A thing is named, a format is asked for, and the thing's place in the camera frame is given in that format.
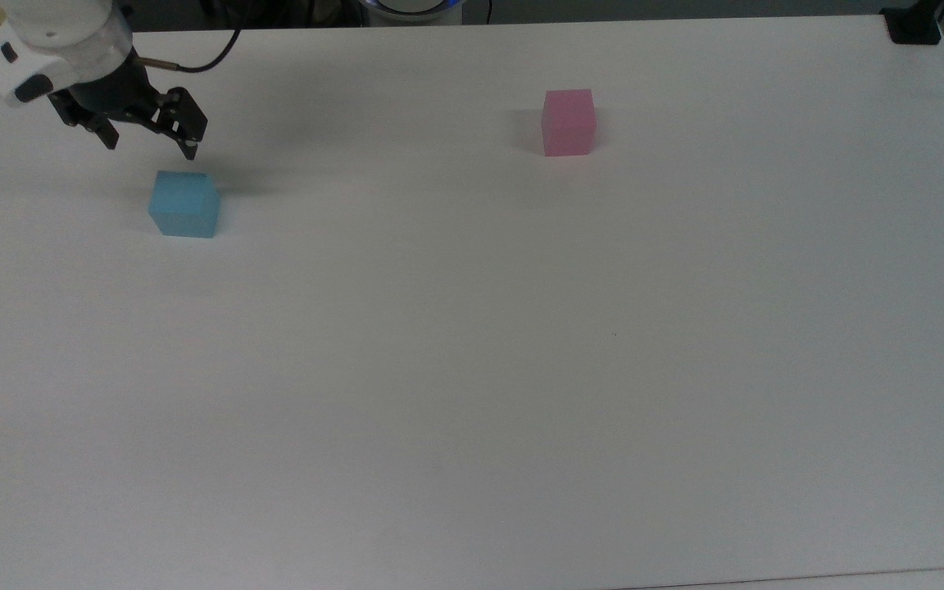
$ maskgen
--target cable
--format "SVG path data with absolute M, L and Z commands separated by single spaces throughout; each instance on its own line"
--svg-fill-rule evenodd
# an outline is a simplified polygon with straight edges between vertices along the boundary
M 203 71 L 213 70 L 214 67 L 217 67 L 217 64 L 224 61 L 228 53 L 231 52 L 232 48 L 235 46 L 235 42 L 239 41 L 239 34 L 243 32 L 243 27 L 247 26 L 247 19 L 250 18 L 250 12 L 252 10 L 254 10 L 254 0 L 247 0 L 247 10 L 243 11 L 243 18 L 239 19 L 239 24 L 235 27 L 235 33 L 232 33 L 232 38 L 228 40 L 228 45 L 225 45 L 225 49 L 221 50 L 220 55 L 214 57 L 212 62 L 206 65 L 200 65 L 199 67 L 179 65 L 176 67 L 176 70 L 188 72 L 188 74 L 202 74 Z

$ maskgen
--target pink cube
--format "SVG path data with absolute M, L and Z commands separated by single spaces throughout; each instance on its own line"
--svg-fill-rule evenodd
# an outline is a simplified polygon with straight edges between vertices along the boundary
M 548 90 L 541 111 L 546 156 L 584 156 L 596 137 L 592 90 Z

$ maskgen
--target cube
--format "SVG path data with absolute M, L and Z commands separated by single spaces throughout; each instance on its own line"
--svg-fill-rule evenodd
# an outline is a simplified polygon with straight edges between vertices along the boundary
M 596 106 L 592 90 L 548 90 L 541 111 L 544 154 L 584 156 L 596 138 Z
M 160 171 L 147 213 L 162 235 L 213 238 L 217 231 L 220 195 L 210 176 Z

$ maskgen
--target robotic arm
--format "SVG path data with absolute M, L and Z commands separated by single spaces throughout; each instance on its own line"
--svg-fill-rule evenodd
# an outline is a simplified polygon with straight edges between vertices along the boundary
M 12 106 L 48 97 L 61 120 L 115 149 L 112 122 L 173 139 L 194 160 L 207 118 L 180 87 L 158 93 L 112 0 L 0 0 L 0 96 Z

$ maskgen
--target floor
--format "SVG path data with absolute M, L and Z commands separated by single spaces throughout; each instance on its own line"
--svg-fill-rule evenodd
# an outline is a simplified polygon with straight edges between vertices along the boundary
M 226 15 L 235 18 L 243 0 L 209 0 L 216 14 L 206 15 L 199 0 L 129 0 L 136 30 L 221 29 Z M 252 0 L 255 26 L 305 25 L 307 0 Z M 465 23 L 484 23 L 488 1 L 468 0 Z M 319 0 L 312 22 L 321 26 L 357 26 L 356 0 Z M 225 4 L 233 5 L 232 11 Z M 742 16 L 875 15 L 882 7 L 907 7 L 910 0 L 493 0 L 491 22 L 572 22 L 644 19 L 742 18 Z M 288 7 L 281 11 L 279 7 Z

